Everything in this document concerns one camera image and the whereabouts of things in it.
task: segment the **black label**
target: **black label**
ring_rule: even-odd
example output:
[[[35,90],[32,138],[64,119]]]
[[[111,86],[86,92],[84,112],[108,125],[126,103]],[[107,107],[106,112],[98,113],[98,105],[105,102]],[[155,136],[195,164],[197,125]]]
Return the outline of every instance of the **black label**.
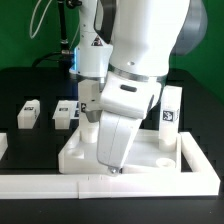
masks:
[[[34,107],[25,107],[24,110],[33,110]]]
[[[65,107],[65,108],[59,108],[59,111],[68,111],[68,108]]]
[[[81,103],[81,112],[86,113],[86,103]]]
[[[173,122],[174,121],[174,112],[173,111],[164,110],[163,111],[163,120],[164,121]]]

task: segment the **green wall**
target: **green wall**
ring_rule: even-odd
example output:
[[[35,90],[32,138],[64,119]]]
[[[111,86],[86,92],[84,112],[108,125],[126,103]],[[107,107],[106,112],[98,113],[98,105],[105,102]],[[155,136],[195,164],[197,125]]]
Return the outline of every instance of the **green wall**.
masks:
[[[37,57],[60,50],[56,0],[53,0],[43,26],[34,40],[29,38],[29,24],[37,0],[7,0],[1,2],[0,68],[30,66]],[[47,2],[47,0],[43,0],[37,20],[40,18]],[[170,66],[189,71],[224,103],[224,1],[204,0],[204,3],[209,19],[205,39],[187,56],[171,57]],[[66,9],[69,40],[75,33],[78,21],[77,12],[77,9]],[[54,62],[41,65],[56,66]]]
[[[60,27],[57,0],[53,0],[35,39],[29,37],[32,12],[38,0],[7,0],[0,3],[0,68],[31,66],[44,54],[60,50]],[[41,3],[34,29],[48,0]],[[66,8],[68,38],[72,40],[78,23],[77,9]],[[55,62],[41,66],[57,66]]]

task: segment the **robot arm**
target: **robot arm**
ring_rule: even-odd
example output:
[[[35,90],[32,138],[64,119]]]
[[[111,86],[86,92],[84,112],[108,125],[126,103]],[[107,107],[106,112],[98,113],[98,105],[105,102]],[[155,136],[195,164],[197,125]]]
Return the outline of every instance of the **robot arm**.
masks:
[[[98,6],[103,8],[105,2]],[[169,56],[188,13],[190,0],[120,0],[113,26],[113,52],[97,157],[112,173],[122,168],[141,121],[161,95]]]

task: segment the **white platform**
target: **white platform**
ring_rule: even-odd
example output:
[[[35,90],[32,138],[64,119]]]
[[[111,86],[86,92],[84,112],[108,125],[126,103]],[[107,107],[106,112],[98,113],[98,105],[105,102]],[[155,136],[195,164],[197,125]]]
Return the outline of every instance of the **white platform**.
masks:
[[[218,195],[220,180],[190,133],[180,133],[192,172],[150,168],[147,173],[2,175],[0,199]]]
[[[130,149],[122,173],[148,173],[154,169],[181,170],[181,138],[177,136],[176,150],[159,150],[157,131],[139,130]],[[59,154],[59,171],[64,174],[107,174],[107,166],[96,158],[97,143],[81,141],[79,129],[75,131]]]

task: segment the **black table surface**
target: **black table surface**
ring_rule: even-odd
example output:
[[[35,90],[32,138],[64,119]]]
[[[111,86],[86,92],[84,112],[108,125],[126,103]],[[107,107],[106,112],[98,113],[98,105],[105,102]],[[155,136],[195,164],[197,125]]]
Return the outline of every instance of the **black table surface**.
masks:
[[[0,200],[0,223],[224,223],[224,106],[186,71],[171,69],[167,84],[183,87],[179,130],[191,132],[214,167],[222,181],[219,196]],[[32,99],[40,101],[40,116],[32,130],[19,130],[17,115]],[[8,139],[1,175],[59,173],[57,155],[78,121],[55,130],[58,100],[78,100],[78,94],[77,82],[57,68],[0,71],[0,133]],[[141,128],[157,130],[158,116],[159,105]]]

